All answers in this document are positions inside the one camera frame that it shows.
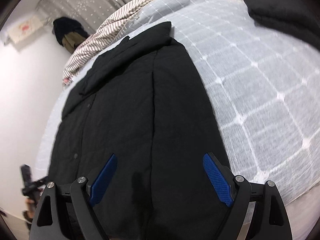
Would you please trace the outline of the person's left hand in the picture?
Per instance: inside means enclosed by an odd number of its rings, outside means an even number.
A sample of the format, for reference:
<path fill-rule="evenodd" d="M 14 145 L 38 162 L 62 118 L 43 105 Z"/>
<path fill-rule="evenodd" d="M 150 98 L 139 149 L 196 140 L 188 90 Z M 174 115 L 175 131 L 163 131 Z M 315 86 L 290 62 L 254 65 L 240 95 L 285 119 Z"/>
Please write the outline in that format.
<path fill-rule="evenodd" d="M 23 212 L 23 216 L 24 216 L 25 220 L 29 224 L 31 224 L 33 222 L 33 218 L 35 216 L 35 211 L 36 211 L 37 205 L 35 204 L 35 201 L 29 197 L 27 197 L 25 199 L 25 205 L 26 205 L 26 210 Z"/>

